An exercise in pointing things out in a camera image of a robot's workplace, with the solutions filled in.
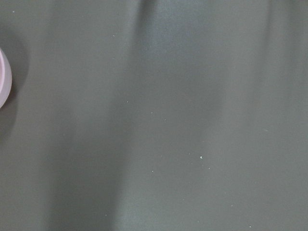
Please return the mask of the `small pink bowl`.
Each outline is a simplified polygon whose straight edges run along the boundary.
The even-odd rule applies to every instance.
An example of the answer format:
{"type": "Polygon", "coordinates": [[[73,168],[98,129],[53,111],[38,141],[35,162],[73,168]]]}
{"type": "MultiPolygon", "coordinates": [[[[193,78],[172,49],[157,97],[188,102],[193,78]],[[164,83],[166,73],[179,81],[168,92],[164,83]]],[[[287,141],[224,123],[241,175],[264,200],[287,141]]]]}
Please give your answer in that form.
{"type": "Polygon", "coordinates": [[[12,70],[4,51],[0,50],[0,107],[8,100],[12,88],[12,70]]]}

